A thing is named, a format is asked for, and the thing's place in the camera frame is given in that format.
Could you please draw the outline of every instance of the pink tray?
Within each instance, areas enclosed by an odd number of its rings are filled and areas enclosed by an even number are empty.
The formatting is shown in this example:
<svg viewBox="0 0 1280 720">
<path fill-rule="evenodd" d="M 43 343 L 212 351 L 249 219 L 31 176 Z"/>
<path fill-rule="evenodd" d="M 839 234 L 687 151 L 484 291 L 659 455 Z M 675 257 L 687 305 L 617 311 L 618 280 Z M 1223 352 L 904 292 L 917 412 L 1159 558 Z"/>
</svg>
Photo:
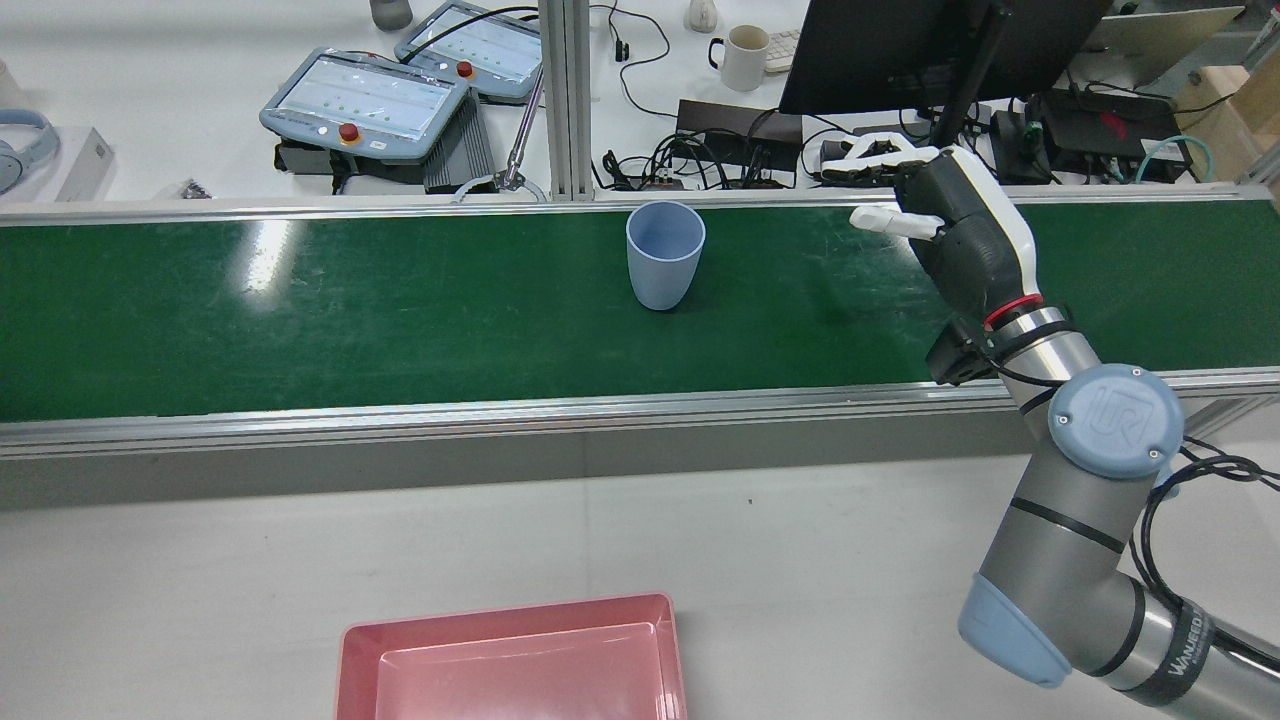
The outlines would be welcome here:
<svg viewBox="0 0 1280 720">
<path fill-rule="evenodd" d="M 675 618 L 639 594 L 353 625 L 337 720 L 685 720 Z"/>
</svg>

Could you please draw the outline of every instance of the headphones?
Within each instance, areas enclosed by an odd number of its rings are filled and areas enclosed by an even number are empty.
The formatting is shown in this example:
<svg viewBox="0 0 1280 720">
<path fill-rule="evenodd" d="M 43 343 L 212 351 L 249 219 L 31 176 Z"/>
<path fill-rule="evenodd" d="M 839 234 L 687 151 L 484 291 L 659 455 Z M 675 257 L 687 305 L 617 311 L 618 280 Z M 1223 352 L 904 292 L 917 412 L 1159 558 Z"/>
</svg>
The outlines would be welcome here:
<svg viewBox="0 0 1280 720">
<path fill-rule="evenodd" d="M 22 176 L 58 150 L 58 131 L 49 118 L 33 110 L 0 110 L 0 126 L 32 126 L 40 131 L 33 142 L 22 150 L 0 140 L 0 195 L 18 184 Z"/>
</svg>

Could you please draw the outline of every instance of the robotic arm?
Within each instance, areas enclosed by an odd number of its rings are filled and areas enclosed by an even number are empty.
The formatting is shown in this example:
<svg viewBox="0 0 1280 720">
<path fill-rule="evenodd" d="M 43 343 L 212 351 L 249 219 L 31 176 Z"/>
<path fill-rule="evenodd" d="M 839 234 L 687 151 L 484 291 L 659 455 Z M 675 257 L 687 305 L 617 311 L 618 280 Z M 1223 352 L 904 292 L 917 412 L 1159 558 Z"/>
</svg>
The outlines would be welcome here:
<svg viewBox="0 0 1280 720">
<path fill-rule="evenodd" d="M 940 338 L 950 347 L 931 351 L 934 379 L 977 377 L 974 357 L 995 365 L 1038 439 L 974 575 L 960 635 L 1047 688 L 1074 667 L 1175 717 L 1280 715 L 1280 669 L 1219 642 L 1221 624 L 1196 603 L 1170 610 L 1117 570 L 1157 474 L 1181 443 L 1172 391 L 1142 368 L 1101 364 L 1044 305 L 1030 229 L 970 152 L 952 146 L 901 167 L 895 191 L 901 213 L 859 208 L 850 222 L 910 237 L 961 316 Z M 936 354 L 948 361 L 934 363 Z M 955 372 L 964 355 L 968 369 Z"/>
</svg>

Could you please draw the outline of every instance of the screen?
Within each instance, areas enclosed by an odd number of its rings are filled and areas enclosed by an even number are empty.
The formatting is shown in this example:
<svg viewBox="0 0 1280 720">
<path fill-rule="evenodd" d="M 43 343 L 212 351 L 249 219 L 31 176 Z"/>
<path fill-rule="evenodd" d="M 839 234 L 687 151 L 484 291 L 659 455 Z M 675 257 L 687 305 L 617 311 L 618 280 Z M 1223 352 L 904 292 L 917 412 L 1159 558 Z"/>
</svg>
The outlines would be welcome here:
<svg viewBox="0 0 1280 720">
<path fill-rule="evenodd" d="M 356 63 L 321 56 L 279 106 L 416 142 L 448 94 L 448 87 L 425 78 L 379 73 Z"/>
<path fill-rule="evenodd" d="M 413 38 L 413 45 L 421 45 L 471 17 L 458 8 L 449 8 Z M 488 20 L 452 32 L 426 50 L 453 60 L 467 60 L 477 69 L 516 82 L 529 79 L 543 61 L 543 44 L 536 35 Z"/>
<path fill-rule="evenodd" d="M 1011 15 L 977 99 L 1053 85 L 1108 0 L 812 0 L 782 113 L 863 113 L 942 105 L 964 78 L 992 6 Z"/>
</svg>

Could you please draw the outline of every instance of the keyboard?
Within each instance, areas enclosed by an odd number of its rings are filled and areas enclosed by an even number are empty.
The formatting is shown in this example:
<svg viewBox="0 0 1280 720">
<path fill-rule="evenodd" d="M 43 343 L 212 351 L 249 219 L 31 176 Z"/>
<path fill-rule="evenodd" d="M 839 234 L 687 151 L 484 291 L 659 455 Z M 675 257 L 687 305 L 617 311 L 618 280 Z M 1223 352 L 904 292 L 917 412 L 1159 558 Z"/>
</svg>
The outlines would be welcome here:
<svg viewBox="0 0 1280 720">
<path fill-rule="evenodd" d="M 791 69 L 791 59 L 796 54 L 799 29 L 785 29 L 769 33 L 769 46 L 764 53 L 764 72 L 785 73 Z"/>
</svg>

